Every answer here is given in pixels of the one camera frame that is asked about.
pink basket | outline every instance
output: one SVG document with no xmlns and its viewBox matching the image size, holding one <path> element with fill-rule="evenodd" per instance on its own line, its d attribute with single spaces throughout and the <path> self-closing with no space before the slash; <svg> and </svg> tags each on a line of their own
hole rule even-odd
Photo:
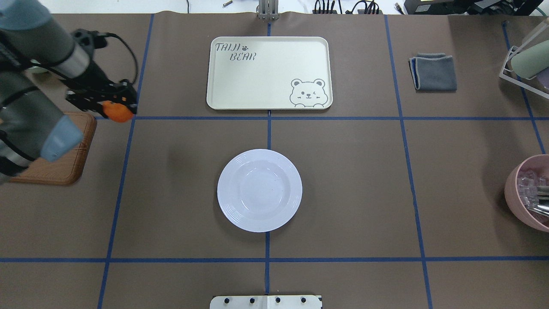
<svg viewBox="0 0 549 309">
<path fill-rule="evenodd" d="M 518 195 L 518 173 L 529 169 L 535 171 L 540 176 L 549 176 L 549 154 L 539 154 L 529 157 L 511 172 L 505 183 L 505 200 L 519 220 L 535 229 L 549 232 L 549 217 L 526 209 Z"/>
</svg>

tabletop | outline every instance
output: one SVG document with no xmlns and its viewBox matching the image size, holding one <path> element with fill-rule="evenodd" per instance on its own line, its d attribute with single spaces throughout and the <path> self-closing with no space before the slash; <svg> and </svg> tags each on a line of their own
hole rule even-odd
<svg viewBox="0 0 549 309">
<path fill-rule="evenodd" d="M 0 307 L 207 308 L 265 293 L 322 295 L 325 308 L 547 307 L 549 234 L 510 212 L 503 186 L 545 153 L 549 108 L 497 76 L 539 18 L 56 18 L 128 42 L 141 59 L 138 114 L 98 120 L 75 185 L 2 186 Z M 269 35 L 328 41 L 330 108 L 208 107 L 211 41 Z M 416 92 L 418 52 L 453 55 L 458 90 Z M 96 61 L 113 80 L 133 75 L 116 42 Z M 33 80 L 75 111 L 54 76 Z M 231 224 L 216 198 L 223 167 L 254 148 L 288 157 L 303 183 L 294 218 L 268 233 Z"/>
</svg>

orange fruit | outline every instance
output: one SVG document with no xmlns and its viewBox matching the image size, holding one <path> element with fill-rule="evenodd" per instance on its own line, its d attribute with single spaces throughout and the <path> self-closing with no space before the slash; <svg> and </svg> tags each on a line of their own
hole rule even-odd
<svg viewBox="0 0 549 309">
<path fill-rule="evenodd" d="M 103 112 L 115 122 L 126 122 L 133 117 L 133 113 L 126 106 L 111 101 L 103 102 Z"/>
</svg>

bear face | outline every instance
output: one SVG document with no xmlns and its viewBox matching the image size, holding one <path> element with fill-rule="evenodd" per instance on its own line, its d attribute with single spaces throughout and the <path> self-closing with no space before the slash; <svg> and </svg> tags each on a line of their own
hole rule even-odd
<svg viewBox="0 0 549 309">
<path fill-rule="evenodd" d="M 294 79 L 292 81 L 292 94 L 290 102 L 295 107 L 323 107 L 328 102 L 328 96 L 324 92 L 324 81 L 315 79 L 315 81 L 301 81 Z"/>
</svg>

small gray object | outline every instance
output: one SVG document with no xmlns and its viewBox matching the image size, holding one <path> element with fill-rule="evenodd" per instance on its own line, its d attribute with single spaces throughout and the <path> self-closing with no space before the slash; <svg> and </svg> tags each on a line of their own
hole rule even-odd
<svg viewBox="0 0 549 309">
<path fill-rule="evenodd" d="M 444 53 L 419 53 L 410 58 L 410 71 L 416 90 L 456 91 L 453 57 Z"/>
</svg>

